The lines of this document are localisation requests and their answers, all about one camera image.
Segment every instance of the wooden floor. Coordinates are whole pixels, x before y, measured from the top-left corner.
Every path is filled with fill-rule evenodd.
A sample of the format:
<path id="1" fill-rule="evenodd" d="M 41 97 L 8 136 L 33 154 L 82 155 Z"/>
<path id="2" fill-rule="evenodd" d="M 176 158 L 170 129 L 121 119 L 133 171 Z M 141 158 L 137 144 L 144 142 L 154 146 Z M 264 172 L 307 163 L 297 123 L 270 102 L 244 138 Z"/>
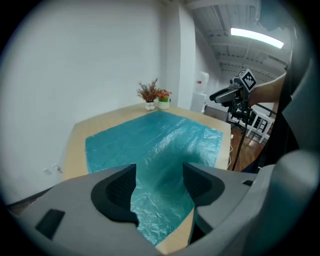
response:
<path id="1" fill-rule="evenodd" d="M 228 116 L 228 113 L 212 107 L 206 107 L 204 114 L 206 116 L 216 118 L 224 122 L 227 120 L 227 116 Z M 232 128 L 231 134 L 233 134 L 233 139 L 231 140 L 231 146 L 233 150 L 230 153 L 231 164 L 229 165 L 228 170 L 232 170 L 234 166 L 236 156 L 237 156 L 238 146 L 240 144 L 241 137 L 243 135 L 242 131 L 238 127 Z M 253 132 L 251 132 L 248 137 L 244 137 L 239 158 L 234 168 L 236 172 L 241 172 L 244 168 L 250 165 L 259 156 L 260 152 L 262 151 L 262 149 L 266 144 L 266 140 L 264 140 L 261 144 L 259 144 L 260 138 L 261 137 L 259 135 L 256 135 Z"/>

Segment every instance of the wooden table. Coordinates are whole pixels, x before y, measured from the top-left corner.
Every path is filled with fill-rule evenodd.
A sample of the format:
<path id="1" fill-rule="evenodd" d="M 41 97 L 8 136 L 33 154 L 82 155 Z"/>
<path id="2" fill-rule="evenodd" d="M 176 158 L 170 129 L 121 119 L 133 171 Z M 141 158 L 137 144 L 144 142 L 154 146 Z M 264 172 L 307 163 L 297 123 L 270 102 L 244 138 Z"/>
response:
<path id="1" fill-rule="evenodd" d="M 229 123 L 174 106 L 171 106 L 165 111 L 177 116 L 192 119 L 194 121 L 197 121 L 198 123 L 223 132 L 220 152 L 216 159 L 215 167 L 220 169 L 227 169 L 231 137 L 231 128 Z M 85 140 L 87 137 L 107 130 L 111 127 L 118 126 L 129 120 L 142 117 L 149 113 L 150 111 L 146 111 L 144 103 L 141 103 L 97 115 L 95 117 L 76 123 L 72 129 L 72 133 L 67 145 L 63 165 L 63 180 L 65 181 L 88 174 L 85 153 Z M 180 224 L 180 226 L 174 232 L 168 235 L 165 240 L 159 243 L 156 248 L 163 254 L 168 254 L 185 248 L 188 245 L 193 218 L 194 209 L 189 213 L 189 215 Z"/>

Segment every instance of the ceiling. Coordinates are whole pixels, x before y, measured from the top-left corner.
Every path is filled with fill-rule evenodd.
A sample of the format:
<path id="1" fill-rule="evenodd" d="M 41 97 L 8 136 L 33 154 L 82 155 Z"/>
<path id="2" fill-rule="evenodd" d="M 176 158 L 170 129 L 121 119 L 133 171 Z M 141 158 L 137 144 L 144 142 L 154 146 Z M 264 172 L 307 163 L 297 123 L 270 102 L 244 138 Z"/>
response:
<path id="1" fill-rule="evenodd" d="M 249 68 L 265 82 L 285 72 L 291 42 L 287 29 L 267 31 L 256 23 L 260 0 L 186 0 L 195 26 L 202 32 L 219 62 L 221 70 Z M 231 28 L 255 31 L 284 42 L 281 49 L 258 40 L 234 36 Z"/>

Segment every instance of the ceiling beam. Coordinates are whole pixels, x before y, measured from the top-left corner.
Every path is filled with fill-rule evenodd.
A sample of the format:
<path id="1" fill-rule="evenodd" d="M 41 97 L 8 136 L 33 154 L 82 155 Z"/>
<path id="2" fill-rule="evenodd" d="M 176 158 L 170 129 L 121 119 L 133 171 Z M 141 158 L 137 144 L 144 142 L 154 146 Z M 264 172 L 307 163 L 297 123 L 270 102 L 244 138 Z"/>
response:
<path id="1" fill-rule="evenodd" d="M 202 7 L 216 6 L 216 5 L 245 5 L 256 6 L 258 0 L 198 0 L 187 3 L 185 6 L 190 10 L 195 10 Z"/>
<path id="2" fill-rule="evenodd" d="M 284 50 L 276 48 L 268 43 L 260 42 L 258 40 L 249 39 L 249 38 L 240 37 L 240 36 L 232 36 L 232 35 L 224 36 L 223 33 L 221 34 L 222 34 L 221 36 L 210 36 L 209 37 L 210 45 L 236 46 L 236 47 L 247 48 L 248 42 L 250 42 L 251 49 L 267 55 L 271 55 L 285 63 L 289 62 L 290 54 L 288 52 L 285 52 Z"/>
<path id="3" fill-rule="evenodd" d="M 266 71 L 268 73 L 274 74 L 277 77 L 281 76 L 283 73 L 286 72 L 285 69 L 283 69 L 283 71 L 282 71 L 282 70 L 279 70 L 277 68 L 274 68 L 274 67 L 271 67 L 271 66 L 267 66 L 265 64 L 261 64 L 259 62 L 252 61 L 252 60 L 249 60 L 249 59 L 246 59 L 246 58 L 218 55 L 217 60 L 220 63 L 231 62 L 231 63 L 240 63 L 240 64 L 243 64 L 243 65 L 251 66 L 253 68 L 257 68 L 259 70 L 263 70 L 263 71 Z"/>

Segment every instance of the person's arm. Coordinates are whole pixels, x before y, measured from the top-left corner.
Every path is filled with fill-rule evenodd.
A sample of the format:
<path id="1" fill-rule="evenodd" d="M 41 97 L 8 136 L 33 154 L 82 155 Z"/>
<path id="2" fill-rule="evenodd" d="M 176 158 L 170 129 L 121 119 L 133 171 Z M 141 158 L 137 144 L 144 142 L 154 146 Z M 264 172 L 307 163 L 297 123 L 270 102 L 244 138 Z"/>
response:
<path id="1" fill-rule="evenodd" d="M 249 96 L 249 107 L 257 103 L 278 102 L 286 74 L 284 73 L 277 79 L 261 84 L 253 89 Z"/>

